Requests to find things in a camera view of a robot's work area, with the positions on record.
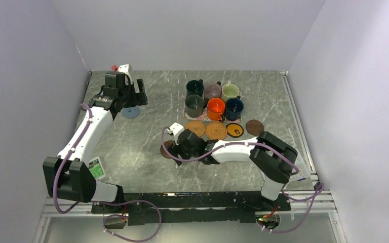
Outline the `blue round coaster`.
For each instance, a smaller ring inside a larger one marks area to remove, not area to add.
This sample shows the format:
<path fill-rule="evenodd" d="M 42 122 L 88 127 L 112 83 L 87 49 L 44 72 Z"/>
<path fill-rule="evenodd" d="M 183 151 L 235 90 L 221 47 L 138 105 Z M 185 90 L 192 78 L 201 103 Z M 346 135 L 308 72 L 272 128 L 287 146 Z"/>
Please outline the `blue round coaster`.
<path fill-rule="evenodd" d="M 128 107 L 124 108 L 122 110 L 122 116 L 125 118 L 136 118 L 140 114 L 140 108 L 135 106 L 135 107 Z"/>

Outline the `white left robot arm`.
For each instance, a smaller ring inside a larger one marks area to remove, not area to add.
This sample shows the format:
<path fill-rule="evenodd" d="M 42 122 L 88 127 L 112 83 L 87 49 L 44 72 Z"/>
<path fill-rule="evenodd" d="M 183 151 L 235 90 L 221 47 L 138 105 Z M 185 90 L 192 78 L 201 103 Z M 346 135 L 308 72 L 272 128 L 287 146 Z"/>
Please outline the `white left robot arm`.
<path fill-rule="evenodd" d="M 86 114 L 71 140 L 55 157 L 44 160 L 46 186 L 54 200 L 105 201 L 114 213 L 124 208 L 122 187 L 97 181 L 88 165 L 100 138 L 121 110 L 148 104 L 143 80 L 133 79 L 130 72 L 124 65 L 122 70 L 105 74 L 100 92 L 81 104 Z"/>

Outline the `dark wooden coaster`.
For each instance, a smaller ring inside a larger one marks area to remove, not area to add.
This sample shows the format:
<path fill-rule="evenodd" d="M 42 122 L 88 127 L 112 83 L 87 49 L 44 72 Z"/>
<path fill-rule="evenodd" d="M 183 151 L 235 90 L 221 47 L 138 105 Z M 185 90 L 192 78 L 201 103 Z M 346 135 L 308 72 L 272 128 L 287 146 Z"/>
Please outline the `dark wooden coaster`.
<path fill-rule="evenodd" d="M 249 134 L 258 136 L 264 131 L 264 125 L 259 120 L 252 119 L 246 123 L 246 130 Z"/>
<path fill-rule="evenodd" d="M 164 145 L 165 145 L 165 148 L 168 149 L 169 147 L 172 146 L 172 144 L 174 143 L 174 141 L 172 140 L 167 140 L 164 142 Z M 165 151 L 165 149 L 163 148 L 163 146 L 160 147 L 160 153 L 163 157 L 165 158 L 171 158 Z"/>

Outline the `woven rattan coaster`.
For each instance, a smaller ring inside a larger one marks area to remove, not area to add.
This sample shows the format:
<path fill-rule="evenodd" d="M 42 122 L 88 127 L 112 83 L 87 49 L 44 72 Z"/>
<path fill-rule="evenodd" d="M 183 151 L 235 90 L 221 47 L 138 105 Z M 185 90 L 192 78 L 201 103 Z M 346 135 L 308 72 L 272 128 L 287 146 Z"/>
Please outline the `woven rattan coaster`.
<path fill-rule="evenodd" d="M 192 120 L 189 121 L 185 126 L 185 129 L 190 130 L 194 134 L 196 134 L 198 137 L 202 137 L 205 133 L 205 125 L 199 121 L 199 120 Z"/>
<path fill-rule="evenodd" d="M 227 137 L 227 129 L 223 123 L 215 121 L 206 125 L 205 134 L 210 140 L 224 140 Z"/>

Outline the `orange black round coaster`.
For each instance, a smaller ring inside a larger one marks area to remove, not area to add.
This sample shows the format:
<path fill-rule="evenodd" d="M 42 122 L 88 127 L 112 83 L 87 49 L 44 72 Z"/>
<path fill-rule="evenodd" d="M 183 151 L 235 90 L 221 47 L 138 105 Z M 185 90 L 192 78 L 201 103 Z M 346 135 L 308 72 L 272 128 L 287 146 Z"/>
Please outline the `orange black round coaster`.
<path fill-rule="evenodd" d="M 244 134 L 244 128 L 238 123 L 229 123 L 226 130 L 227 134 L 233 138 L 241 137 Z"/>

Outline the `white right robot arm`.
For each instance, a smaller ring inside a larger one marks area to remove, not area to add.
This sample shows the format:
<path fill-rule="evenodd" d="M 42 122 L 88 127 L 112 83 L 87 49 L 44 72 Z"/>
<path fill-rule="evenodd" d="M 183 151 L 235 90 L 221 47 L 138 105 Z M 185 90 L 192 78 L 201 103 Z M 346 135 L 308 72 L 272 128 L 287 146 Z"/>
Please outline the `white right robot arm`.
<path fill-rule="evenodd" d="M 162 133 L 174 138 L 172 145 L 162 147 L 178 166 L 194 161 L 205 165 L 252 162 L 264 176 L 259 204 L 265 210 L 271 210 L 278 204 L 282 188 L 291 176 L 299 173 L 295 164 L 297 151 L 269 132 L 240 141 L 205 141 L 180 124 L 174 124 L 172 128 L 165 127 Z"/>

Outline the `navy blue mug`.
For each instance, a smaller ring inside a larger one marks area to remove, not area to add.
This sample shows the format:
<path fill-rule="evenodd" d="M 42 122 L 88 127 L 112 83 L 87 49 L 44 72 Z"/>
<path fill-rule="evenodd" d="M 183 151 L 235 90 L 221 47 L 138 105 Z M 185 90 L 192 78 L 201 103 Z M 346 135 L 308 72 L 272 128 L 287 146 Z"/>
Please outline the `navy blue mug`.
<path fill-rule="evenodd" d="M 227 120 L 234 121 L 241 117 L 244 103 L 239 98 L 230 98 L 225 103 L 224 116 Z"/>

